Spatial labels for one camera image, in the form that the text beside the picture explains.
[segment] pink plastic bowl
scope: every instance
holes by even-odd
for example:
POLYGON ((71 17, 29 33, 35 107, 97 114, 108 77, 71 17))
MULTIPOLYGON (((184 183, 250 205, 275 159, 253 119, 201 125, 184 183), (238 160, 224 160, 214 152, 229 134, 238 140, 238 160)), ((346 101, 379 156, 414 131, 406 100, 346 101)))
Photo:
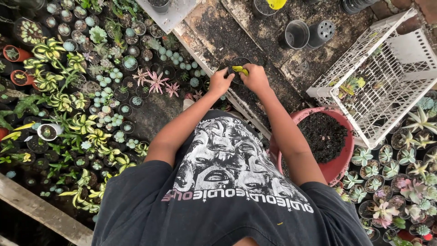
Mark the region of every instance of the pink plastic bowl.
MULTIPOLYGON (((344 172, 349 167, 349 161, 350 158, 352 157, 352 152, 354 150, 354 136, 352 134, 352 131, 354 129, 340 110, 331 107, 318 107, 318 108, 304 109, 302 111, 294 112, 290 114, 290 117, 297 125, 305 117, 316 112, 325 113, 331 116, 332 118, 336 119, 340 125, 344 126, 348 130, 346 143, 345 146, 343 147, 343 150, 340 153, 340 156, 329 161, 326 164, 319 163, 320 170, 322 171, 323 176, 326 179, 326 182, 330 186, 333 186, 343 177, 344 172)), ((270 138, 270 157, 272 161, 276 163, 277 169, 283 174, 282 165, 281 165, 282 154, 281 151, 279 151, 279 148, 276 144, 276 141, 274 140, 273 135, 270 138)))

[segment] person's left hand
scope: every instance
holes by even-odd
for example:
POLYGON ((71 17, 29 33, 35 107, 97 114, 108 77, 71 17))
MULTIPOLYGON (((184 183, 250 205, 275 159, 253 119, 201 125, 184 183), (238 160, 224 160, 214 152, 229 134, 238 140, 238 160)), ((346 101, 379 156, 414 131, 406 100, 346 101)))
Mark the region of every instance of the person's left hand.
POLYGON ((226 91, 228 91, 231 85, 232 79, 235 74, 230 74, 228 78, 225 79, 226 72, 228 68, 216 71, 209 80, 209 90, 208 93, 215 94, 217 96, 222 96, 226 91))

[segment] white pot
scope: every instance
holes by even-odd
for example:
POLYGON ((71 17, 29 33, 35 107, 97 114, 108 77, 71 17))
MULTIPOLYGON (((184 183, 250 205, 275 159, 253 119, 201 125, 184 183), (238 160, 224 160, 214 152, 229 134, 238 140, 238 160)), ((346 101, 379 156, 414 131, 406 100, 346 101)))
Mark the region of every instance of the white pot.
POLYGON ((50 124, 42 124, 42 125, 40 125, 40 126, 38 127, 38 129, 37 129, 38 136, 39 136, 40 138, 42 138, 43 140, 46 140, 46 141, 52 141, 52 140, 56 139, 56 138, 58 137, 58 135, 59 135, 59 134, 62 134, 63 132, 64 132, 64 127, 62 127, 62 126, 60 126, 60 125, 58 125, 58 124, 53 124, 53 123, 50 123, 50 124), (43 128, 43 126, 47 126, 47 125, 53 127, 53 128, 55 129, 55 131, 56 131, 56 136, 55 136, 53 139, 45 138, 45 137, 42 135, 42 128, 43 128))

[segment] hand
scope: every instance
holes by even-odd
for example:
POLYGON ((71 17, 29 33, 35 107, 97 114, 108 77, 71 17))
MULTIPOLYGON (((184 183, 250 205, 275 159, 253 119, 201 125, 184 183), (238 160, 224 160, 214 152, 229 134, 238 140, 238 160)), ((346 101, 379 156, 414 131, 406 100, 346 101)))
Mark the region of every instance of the hand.
POLYGON ((241 80, 258 97, 260 94, 270 90, 269 80, 262 66, 247 63, 243 68, 247 69, 249 75, 246 76, 243 72, 239 72, 241 80))
POLYGON ((225 79, 226 72, 228 68, 216 71, 209 80, 209 93, 215 94, 216 96, 222 96, 226 91, 228 91, 231 85, 232 79, 235 74, 230 74, 228 78, 225 79))

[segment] foot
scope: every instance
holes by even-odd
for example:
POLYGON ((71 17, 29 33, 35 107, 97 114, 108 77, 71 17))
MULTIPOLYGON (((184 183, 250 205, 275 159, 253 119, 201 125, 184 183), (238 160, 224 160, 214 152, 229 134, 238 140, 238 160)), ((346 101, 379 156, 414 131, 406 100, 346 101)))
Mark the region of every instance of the foot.
POLYGON ((192 93, 187 93, 187 94, 185 94, 185 98, 184 98, 184 99, 191 99, 191 100, 194 101, 193 94, 192 94, 192 93))

